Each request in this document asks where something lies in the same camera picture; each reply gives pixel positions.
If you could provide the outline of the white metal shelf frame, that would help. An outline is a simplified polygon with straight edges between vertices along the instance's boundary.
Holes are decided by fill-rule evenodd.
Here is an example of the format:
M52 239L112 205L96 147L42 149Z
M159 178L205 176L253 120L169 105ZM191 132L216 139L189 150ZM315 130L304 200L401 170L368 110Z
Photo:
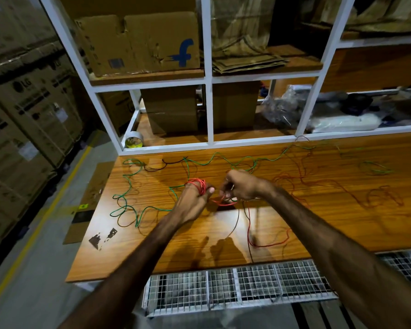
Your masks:
M221 75L213 71L210 0L40 0L77 71L84 90L118 155L138 155L285 143L303 139L315 116L321 92L382 94L387 88L411 86L411 33L358 33L345 30L355 0L320 0L327 11L318 14L311 0L310 14L323 23L294 23L299 0L276 0L267 52L289 60L284 66ZM75 20L87 16L192 11L199 32L200 68L96 77L77 34ZM213 84L260 81L253 128L216 131L213 127ZM261 115L270 94L281 97L288 85L312 85L296 128L275 125ZM141 89L196 86L198 131L153 134ZM135 111L126 128L143 135L144 146L126 149L99 97L100 93L129 91Z

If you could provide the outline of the white foam packet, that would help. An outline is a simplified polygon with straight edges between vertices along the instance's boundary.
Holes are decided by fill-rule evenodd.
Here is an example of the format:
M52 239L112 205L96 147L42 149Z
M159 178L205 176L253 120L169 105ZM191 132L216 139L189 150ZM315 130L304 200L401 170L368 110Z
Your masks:
M312 117L308 121L306 130L310 133L372 131L381 123L382 119L373 113L360 116L346 114L319 116Z

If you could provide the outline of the crumpled brown packing paper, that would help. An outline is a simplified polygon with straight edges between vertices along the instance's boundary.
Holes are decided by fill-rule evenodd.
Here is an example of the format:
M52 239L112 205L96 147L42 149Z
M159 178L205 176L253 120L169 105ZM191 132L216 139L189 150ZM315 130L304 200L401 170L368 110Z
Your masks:
M358 33L411 33L411 0L355 0L345 30Z

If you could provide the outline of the person's right forearm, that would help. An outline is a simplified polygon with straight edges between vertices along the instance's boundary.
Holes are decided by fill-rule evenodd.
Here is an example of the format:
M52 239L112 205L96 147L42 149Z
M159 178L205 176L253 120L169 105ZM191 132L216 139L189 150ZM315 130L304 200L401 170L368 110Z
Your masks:
M291 227L340 300L368 329L411 329L411 282L296 201L262 182L261 197Z

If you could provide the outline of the plain brown cardboard box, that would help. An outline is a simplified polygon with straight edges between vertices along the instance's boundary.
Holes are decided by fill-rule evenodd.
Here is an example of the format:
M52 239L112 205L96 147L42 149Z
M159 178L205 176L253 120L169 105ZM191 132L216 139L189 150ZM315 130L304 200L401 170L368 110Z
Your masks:
M196 86L141 89L153 134L198 131Z
M135 111L129 91L100 93L99 97L113 123L117 135L126 132Z
M253 128L260 88L260 81L213 84L214 130Z

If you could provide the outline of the cardboard box with blue logo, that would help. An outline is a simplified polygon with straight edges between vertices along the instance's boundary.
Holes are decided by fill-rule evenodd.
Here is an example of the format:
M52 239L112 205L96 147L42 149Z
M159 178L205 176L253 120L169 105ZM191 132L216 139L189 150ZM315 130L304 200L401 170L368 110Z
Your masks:
M75 23L96 77L200 68L196 12L87 16Z

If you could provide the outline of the flat cardboard sheets stack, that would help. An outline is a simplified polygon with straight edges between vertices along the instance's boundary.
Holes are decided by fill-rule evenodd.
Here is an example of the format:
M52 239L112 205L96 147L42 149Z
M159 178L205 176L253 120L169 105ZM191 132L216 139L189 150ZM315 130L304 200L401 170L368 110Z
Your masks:
M213 71L221 75L284 66L289 60L274 54L212 59Z

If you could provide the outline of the black bundle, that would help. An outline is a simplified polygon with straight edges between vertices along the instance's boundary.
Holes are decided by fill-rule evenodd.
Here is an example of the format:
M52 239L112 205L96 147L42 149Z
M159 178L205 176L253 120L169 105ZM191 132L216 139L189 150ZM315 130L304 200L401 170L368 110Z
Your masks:
M346 115L360 116L373 102L373 98L362 93L348 94L341 102L340 111Z

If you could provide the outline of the stack of large printed cartons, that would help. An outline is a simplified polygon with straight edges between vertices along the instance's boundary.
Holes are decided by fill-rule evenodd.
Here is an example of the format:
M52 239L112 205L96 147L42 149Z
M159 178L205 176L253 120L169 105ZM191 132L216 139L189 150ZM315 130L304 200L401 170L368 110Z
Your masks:
M82 137L73 74L40 1L0 0L0 246Z

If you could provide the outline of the person's left forearm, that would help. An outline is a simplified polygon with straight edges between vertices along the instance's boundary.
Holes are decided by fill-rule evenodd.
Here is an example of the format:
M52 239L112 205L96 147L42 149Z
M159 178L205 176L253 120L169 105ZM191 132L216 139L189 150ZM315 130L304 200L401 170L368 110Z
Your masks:
M172 210L57 329L123 329L156 263L182 224L179 211Z

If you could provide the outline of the clear plastic bag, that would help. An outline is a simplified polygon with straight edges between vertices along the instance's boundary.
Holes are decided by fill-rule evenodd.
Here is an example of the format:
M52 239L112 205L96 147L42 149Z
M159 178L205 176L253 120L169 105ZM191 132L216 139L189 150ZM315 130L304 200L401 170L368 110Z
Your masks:
M270 123L296 128L306 106L312 85L288 85L281 97L270 94L261 104L261 115Z

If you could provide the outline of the person's left hand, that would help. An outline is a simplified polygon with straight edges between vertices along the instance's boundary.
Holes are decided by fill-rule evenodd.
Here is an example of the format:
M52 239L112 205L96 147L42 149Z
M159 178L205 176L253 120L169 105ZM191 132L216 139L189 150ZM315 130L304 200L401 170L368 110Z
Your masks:
M201 195L208 187L214 186L201 179L188 180L175 206L168 215L170 221L180 227L196 220L209 202L209 199L201 199Z

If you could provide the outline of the person's right hand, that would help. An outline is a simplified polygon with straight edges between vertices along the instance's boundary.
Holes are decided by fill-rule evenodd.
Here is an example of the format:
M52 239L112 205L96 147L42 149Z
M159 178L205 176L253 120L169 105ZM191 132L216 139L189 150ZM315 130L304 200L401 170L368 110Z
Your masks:
M267 199L276 191L276 187L271 182L247 171L231 170L226 175L239 175L239 199L241 200Z

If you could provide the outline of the silver tape roll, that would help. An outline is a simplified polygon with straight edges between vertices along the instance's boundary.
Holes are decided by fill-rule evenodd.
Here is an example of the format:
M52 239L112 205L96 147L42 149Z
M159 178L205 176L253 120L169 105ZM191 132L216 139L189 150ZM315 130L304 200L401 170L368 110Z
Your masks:
M144 138L140 132L128 131L125 133L122 143L126 149L141 148L144 146Z

